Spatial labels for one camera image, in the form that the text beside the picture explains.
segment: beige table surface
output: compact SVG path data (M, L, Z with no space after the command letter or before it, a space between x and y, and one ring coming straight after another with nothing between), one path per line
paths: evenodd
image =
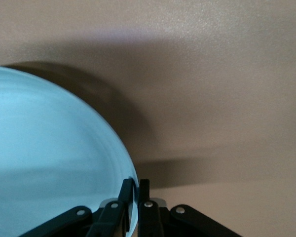
M0 0L10 64L66 77L169 207L296 237L296 0Z

